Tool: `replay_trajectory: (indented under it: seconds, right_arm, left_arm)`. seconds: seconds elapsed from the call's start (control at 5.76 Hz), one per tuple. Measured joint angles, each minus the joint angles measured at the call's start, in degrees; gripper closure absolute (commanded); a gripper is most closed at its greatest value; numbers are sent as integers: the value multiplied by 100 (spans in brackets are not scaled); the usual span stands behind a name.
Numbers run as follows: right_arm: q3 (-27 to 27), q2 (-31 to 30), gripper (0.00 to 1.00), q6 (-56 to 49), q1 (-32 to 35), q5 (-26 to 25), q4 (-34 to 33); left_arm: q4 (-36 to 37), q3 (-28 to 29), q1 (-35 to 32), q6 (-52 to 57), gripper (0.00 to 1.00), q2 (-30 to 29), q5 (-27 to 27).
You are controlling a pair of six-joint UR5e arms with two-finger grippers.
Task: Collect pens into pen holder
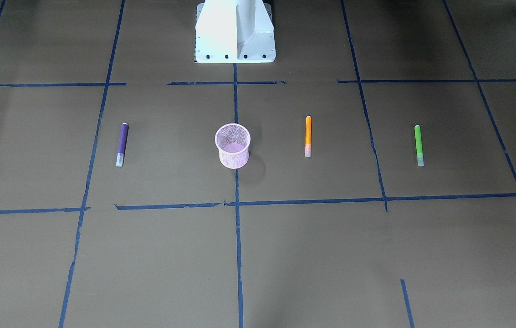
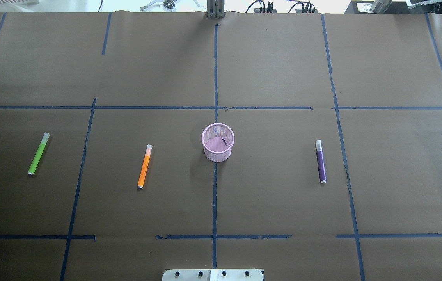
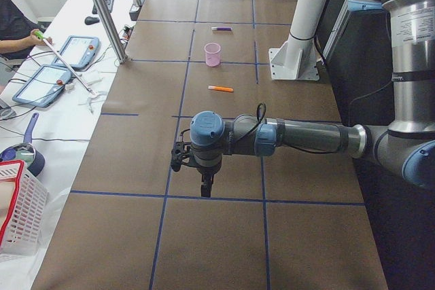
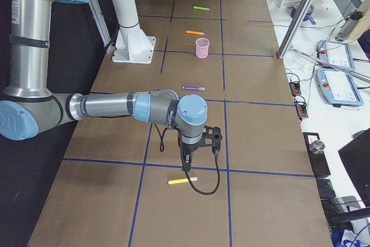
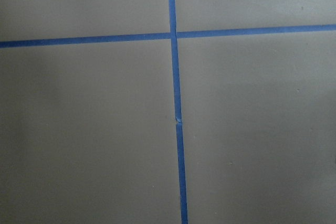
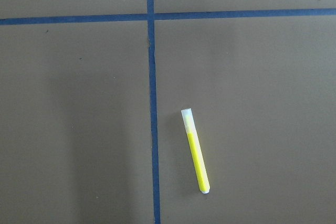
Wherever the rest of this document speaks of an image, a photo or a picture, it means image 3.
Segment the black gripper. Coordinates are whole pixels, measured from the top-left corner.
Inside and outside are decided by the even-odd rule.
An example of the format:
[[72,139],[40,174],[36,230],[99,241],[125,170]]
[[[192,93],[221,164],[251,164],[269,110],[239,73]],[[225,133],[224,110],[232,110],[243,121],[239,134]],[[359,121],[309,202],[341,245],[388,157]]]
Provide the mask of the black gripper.
[[[196,161],[191,151],[191,141],[184,141],[184,134],[190,129],[182,130],[171,150],[171,169],[179,172],[182,166],[196,168]],[[210,197],[213,186],[214,174],[202,174],[201,196]]]

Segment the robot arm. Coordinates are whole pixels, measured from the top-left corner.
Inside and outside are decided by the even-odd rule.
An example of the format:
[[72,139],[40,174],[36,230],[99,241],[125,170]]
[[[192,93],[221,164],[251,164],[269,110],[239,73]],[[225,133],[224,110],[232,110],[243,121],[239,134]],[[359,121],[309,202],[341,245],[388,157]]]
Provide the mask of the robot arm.
[[271,156],[280,146],[316,154],[344,152],[383,166],[404,180],[434,187],[434,0],[347,0],[350,11],[389,12],[395,118],[388,126],[341,125],[270,119],[259,104],[256,116],[232,121],[212,111],[196,114],[190,140],[177,141],[171,168],[197,169],[201,194],[211,194],[225,155]]

